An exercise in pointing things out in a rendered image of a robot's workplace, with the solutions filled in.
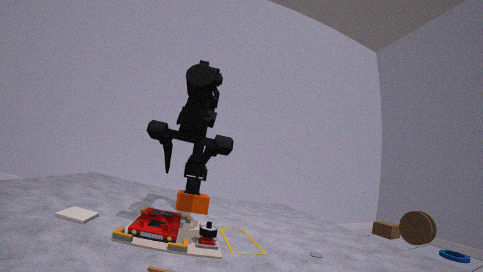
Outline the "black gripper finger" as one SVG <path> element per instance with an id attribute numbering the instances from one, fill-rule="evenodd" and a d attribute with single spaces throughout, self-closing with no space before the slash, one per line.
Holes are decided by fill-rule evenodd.
<path id="1" fill-rule="evenodd" d="M 171 137 L 167 137 L 164 135 L 158 135 L 158 140 L 160 144 L 163 145 L 163 149 L 165 153 L 165 168 L 166 168 L 166 173 L 168 173 L 170 168 L 172 149 L 173 149 L 172 140 L 171 140 Z"/>
<path id="2" fill-rule="evenodd" d="M 218 152 L 219 152 L 219 149 L 218 148 L 206 146 L 205 151 L 203 153 L 203 156 L 201 157 L 201 162 L 200 162 L 200 165 L 198 167 L 197 174 L 196 174 L 196 179 L 195 180 L 198 180 L 198 178 L 199 178 L 199 176 L 201 174 L 201 171 L 204 169 L 204 166 L 207 163 L 207 161 L 212 156 L 213 157 L 216 157 L 217 154 L 218 154 Z"/>

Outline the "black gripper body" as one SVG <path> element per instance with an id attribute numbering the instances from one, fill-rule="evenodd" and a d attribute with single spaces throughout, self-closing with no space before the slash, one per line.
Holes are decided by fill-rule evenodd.
<path id="1" fill-rule="evenodd" d="M 200 111 L 201 108 L 206 109 L 202 105 L 196 105 L 196 104 L 191 104 L 191 105 L 192 105 L 192 109 L 196 111 Z M 179 131 L 171 130 L 171 129 L 168 129 L 168 123 L 152 120 L 151 122 L 149 122 L 149 125 L 146 131 L 148 132 L 149 136 L 154 140 L 158 140 L 158 135 L 164 135 L 167 137 L 171 137 L 171 140 L 177 139 L 184 142 L 198 144 L 201 146 L 215 147 L 219 149 L 218 154 L 228 156 L 228 154 L 233 150 L 234 142 L 232 138 L 225 137 L 222 135 L 217 135 L 217 134 L 215 136 L 215 139 L 204 137 L 205 128 L 206 126 L 204 126 L 203 132 L 201 132 L 194 126 L 181 124 Z"/>

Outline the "black wheel with grey rim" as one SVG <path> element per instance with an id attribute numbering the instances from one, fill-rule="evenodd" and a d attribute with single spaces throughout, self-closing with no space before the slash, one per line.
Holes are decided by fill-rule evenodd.
<path id="1" fill-rule="evenodd" d="M 205 238 L 216 238 L 217 227 L 207 228 L 206 225 L 200 226 L 200 235 Z"/>

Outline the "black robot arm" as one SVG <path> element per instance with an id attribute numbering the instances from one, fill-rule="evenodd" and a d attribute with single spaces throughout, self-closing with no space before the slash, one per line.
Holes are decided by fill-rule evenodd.
<path id="1" fill-rule="evenodd" d="M 204 126 L 206 126 L 204 133 L 204 137 L 206 137 L 207 128 L 213 127 L 217 115 L 215 108 L 217 109 L 220 93 L 216 86 L 222 85 L 223 80 L 220 69 L 210 67 L 208 61 L 200 60 L 199 64 L 193 65 L 187 70 L 186 79 L 189 98 L 185 107 L 183 106 L 179 113 L 177 125 L 191 125 L 201 132 L 203 132 Z M 212 92 L 215 96 L 213 96 Z M 202 105 L 208 112 L 202 108 L 200 111 L 196 111 L 192 109 L 191 104 Z M 187 178 L 187 184 L 184 193 L 200 196 L 201 180 L 206 181 L 207 179 L 207 166 L 204 166 L 199 176 L 203 179 L 198 178 L 198 180 L 195 180 L 196 177 L 186 175 L 196 176 L 201 157 L 203 156 L 203 150 L 204 146 L 194 144 L 193 153 L 185 165 L 184 177 Z"/>

